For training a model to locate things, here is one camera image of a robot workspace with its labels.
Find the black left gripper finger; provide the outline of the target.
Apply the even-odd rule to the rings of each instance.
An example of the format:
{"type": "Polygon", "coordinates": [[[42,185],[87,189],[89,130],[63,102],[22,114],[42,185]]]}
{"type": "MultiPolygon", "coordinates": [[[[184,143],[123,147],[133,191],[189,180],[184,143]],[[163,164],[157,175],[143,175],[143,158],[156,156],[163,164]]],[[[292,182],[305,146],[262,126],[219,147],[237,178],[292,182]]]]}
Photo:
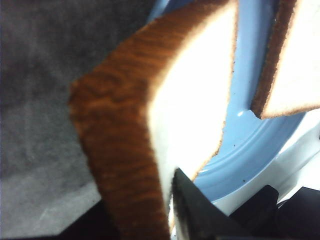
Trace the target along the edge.
{"type": "Polygon", "coordinates": [[[172,193],[178,240],[248,240],[252,237],[215,207],[180,168],[174,173],[172,193]]]}

